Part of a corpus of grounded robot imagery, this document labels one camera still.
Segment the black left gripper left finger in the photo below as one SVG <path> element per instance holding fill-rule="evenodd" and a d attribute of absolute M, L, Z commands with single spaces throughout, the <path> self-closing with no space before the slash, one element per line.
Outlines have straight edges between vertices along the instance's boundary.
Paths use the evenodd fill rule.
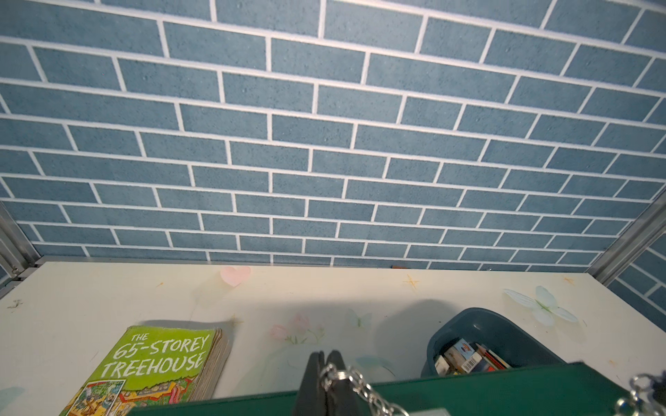
<path fill-rule="evenodd" d="M 292 409 L 294 416 L 326 416 L 326 392 L 322 387 L 321 372 L 324 369 L 324 352 L 314 352 L 310 355 L 305 373 L 298 390 L 295 406 Z"/>

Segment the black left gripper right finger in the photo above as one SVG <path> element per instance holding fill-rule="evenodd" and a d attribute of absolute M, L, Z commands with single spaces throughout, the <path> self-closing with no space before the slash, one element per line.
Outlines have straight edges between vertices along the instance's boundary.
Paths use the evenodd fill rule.
<path fill-rule="evenodd" d="M 368 406 L 354 390 L 350 370 L 337 350 L 333 350 L 325 362 L 324 397 L 329 416 L 369 415 Z"/>

